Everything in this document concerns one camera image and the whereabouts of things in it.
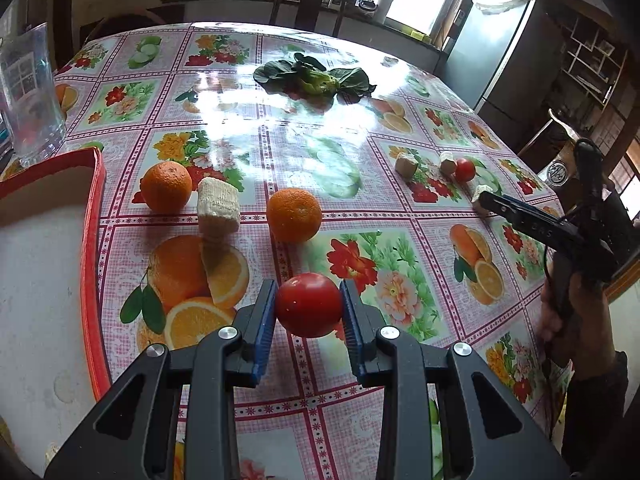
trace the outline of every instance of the metal screw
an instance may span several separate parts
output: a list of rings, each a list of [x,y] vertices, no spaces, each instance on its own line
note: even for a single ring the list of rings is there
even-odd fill
[[[383,326],[380,335],[385,339],[395,339],[400,335],[400,331],[395,326]]]
[[[223,326],[218,330],[220,339],[233,339],[238,335],[238,329],[234,326]]]
[[[462,341],[453,345],[453,351],[462,357],[471,354],[471,346]]]
[[[160,343],[154,343],[146,348],[146,355],[149,357],[160,357],[162,354],[164,354],[164,345]]]

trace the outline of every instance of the leafy green vegetable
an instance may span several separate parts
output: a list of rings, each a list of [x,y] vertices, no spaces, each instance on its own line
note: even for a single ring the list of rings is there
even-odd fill
[[[314,57],[296,52],[294,58],[295,63],[287,59],[268,61],[255,69],[254,80],[262,85],[308,96],[333,98],[341,94],[346,102],[357,102],[376,89],[361,68],[334,68],[327,71]]]

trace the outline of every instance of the human hand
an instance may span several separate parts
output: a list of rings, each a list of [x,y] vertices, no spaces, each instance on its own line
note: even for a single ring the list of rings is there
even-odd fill
[[[575,378],[584,380],[609,371],[616,351],[613,346],[609,303],[602,288],[587,288],[582,275],[575,273],[569,283],[569,301],[574,316],[564,333],[559,336],[563,323],[553,307],[553,293],[548,281],[540,294],[542,316],[538,335],[551,343],[551,359],[564,367],[569,359],[574,362]]]

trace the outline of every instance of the windowsill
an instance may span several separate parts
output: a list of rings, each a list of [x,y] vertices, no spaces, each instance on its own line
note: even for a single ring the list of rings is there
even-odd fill
[[[179,3],[187,3],[187,2],[193,2],[193,1],[197,1],[197,0],[162,0],[162,3],[164,4],[179,4]],[[253,1],[267,1],[267,2],[271,2],[273,0],[253,0]],[[300,2],[300,0],[282,0],[282,3],[284,5],[297,5]],[[334,9],[331,6],[327,6],[327,5],[323,5],[322,6],[322,10],[324,12],[332,12],[334,14],[338,13],[338,9],[337,7]],[[378,27],[378,28],[384,28],[385,30],[389,30],[390,32],[393,32],[395,34],[399,34],[404,38],[407,38],[415,43],[419,43],[422,46],[425,46],[426,48],[433,50],[437,53],[441,53],[442,51],[437,48],[436,46],[433,46],[431,43],[427,43],[426,41],[422,41],[418,38],[416,38],[415,36],[411,35],[411,31],[413,30],[411,27],[404,25],[400,22],[396,22],[396,20],[392,20],[391,18],[387,18],[385,20],[385,23],[379,23],[379,22],[374,22],[370,17],[364,15],[362,12],[360,12],[359,10],[355,9],[355,8],[351,8],[351,9],[347,9],[345,10],[344,13],[344,17],[345,18],[350,18],[352,20],[357,20],[359,22],[362,23],[368,23],[369,25],[373,25],[374,27]],[[428,36],[426,34],[422,35],[420,32],[415,31],[414,34],[418,34],[420,36],[424,36],[424,38],[428,38]]]

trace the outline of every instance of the orange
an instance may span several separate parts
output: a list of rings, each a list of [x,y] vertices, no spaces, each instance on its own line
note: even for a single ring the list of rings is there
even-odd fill
[[[249,285],[249,266],[244,256],[235,247],[204,242],[202,263],[213,303],[218,308],[235,307]]]
[[[475,266],[476,262],[482,258],[482,253],[471,236],[469,236],[466,226],[455,224],[449,231],[449,238],[453,242],[456,252],[471,267]]]
[[[484,239],[484,236],[482,236],[482,233],[479,233],[478,231],[476,231],[475,229],[472,229],[471,227],[467,227],[466,234],[468,234],[469,237],[476,244],[476,247],[480,251],[480,254],[482,254],[482,257],[485,259],[485,261],[488,264],[490,264],[491,257],[492,257],[491,248],[489,247],[489,244],[487,243],[487,241]]]
[[[311,193],[288,187],[274,193],[267,202],[267,222],[277,241],[299,244],[318,232],[322,210]]]
[[[191,177],[183,165],[166,160],[146,170],[140,192],[152,211],[177,213],[191,196]]]
[[[144,320],[140,320],[138,323],[138,330],[136,331],[136,344],[138,345],[138,352],[142,352],[146,347],[153,343],[164,343],[163,334],[156,334],[153,330],[151,330]]]
[[[466,286],[469,288],[471,295],[483,305],[491,305],[494,299],[489,296],[484,289],[475,282],[472,282],[469,278],[465,277]]]
[[[169,238],[149,256],[146,278],[164,312],[194,296],[208,296],[207,275],[200,258],[200,241],[196,235]]]
[[[171,349],[197,345],[214,330],[233,323],[235,312],[216,308],[211,298],[191,298],[171,309],[164,338]]]
[[[478,285],[482,287],[487,295],[494,300],[501,297],[504,292],[504,283],[500,271],[494,264],[488,264],[484,260],[478,260],[474,267],[476,277],[478,278]]]
[[[184,443],[175,443],[174,480],[184,480]]]

